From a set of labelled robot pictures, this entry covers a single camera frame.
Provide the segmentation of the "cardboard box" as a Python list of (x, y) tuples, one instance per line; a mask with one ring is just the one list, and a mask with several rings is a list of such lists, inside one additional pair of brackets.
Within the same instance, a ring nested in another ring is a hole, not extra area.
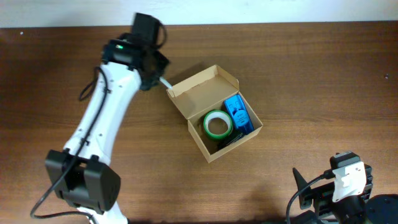
[[(174, 85), (172, 89), (167, 90), (167, 93), (187, 120), (188, 130), (207, 162), (212, 162), (242, 145), (256, 136), (263, 127), (263, 123), (240, 92), (238, 79), (218, 65), (207, 68)], [(223, 139), (210, 139), (203, 128), (203, 120), (206, 114), (213, 110), (221, 110), (228, 114), (224, 101), (237, 94), (243, 99), (254, 126), (254, 131), (244, 135), (240, 140), (229, 146), (218, 150), (217, 145)]]

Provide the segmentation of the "green tape roll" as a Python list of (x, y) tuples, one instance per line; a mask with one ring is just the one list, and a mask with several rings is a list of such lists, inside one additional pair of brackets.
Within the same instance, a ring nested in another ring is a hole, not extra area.
[(232, 133), (233, 122), (226, 112), (213, 110), (206, 114), (203, 128), (210, 139), (222, 140)]

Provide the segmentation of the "orange black stapler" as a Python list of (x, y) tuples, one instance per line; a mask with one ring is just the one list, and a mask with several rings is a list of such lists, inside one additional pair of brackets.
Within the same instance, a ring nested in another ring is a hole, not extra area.
[(228, 137), (218, 143), (217, 149), (221, 150), (226, 146), (229, 146), (230, 144), (240, 140), (243, 136), (244, 134), (241, 131), (233, 131)]

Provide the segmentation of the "blue plastic case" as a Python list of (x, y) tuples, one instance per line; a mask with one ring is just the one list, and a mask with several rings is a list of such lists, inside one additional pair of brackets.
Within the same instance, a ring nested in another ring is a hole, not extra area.
[(224, 101), (225, 108), (230, 115), (234, 127), (247, 135), (254, 131), (254, 126), (249, 117), (242, 97), (237, 94)]

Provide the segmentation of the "black permanent marker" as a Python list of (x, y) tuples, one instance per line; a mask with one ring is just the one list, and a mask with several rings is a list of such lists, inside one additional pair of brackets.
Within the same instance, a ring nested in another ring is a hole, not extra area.
[(165, 85), (168, 89), (172, 89), (172, 85), (164, 78), (164, 77), (160, 77), (159, 81)]

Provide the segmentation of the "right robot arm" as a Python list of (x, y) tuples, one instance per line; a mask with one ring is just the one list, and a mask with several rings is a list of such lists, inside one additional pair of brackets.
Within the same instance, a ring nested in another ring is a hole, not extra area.
[(395, 224), (397, 195), (371, 196), (373, 168), (347, 151), (330, 158), (330, 169), (307, 182), (293, 168), (297, 192), (286, 208), (287, 223)]

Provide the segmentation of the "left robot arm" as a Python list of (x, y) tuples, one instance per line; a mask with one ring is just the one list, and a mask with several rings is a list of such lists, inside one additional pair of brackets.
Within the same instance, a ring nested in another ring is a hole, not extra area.
[(72, 207), (69, 215), (83, 215), (90, 223), (129, 223), (117, 197), (121, 178), (110, 168), (114, 141), (134, 95), (164, 82), (169, 60), (160, 52), (167, 35), (153, 16), (136, 13), (130, 32), (111, 39), (94, 68), (93, 81), (80, 93), (88, 107), (71, 138), (61, 151), (51, 150), (45, 167), (51, 186), (32, 208), (51, 194)]

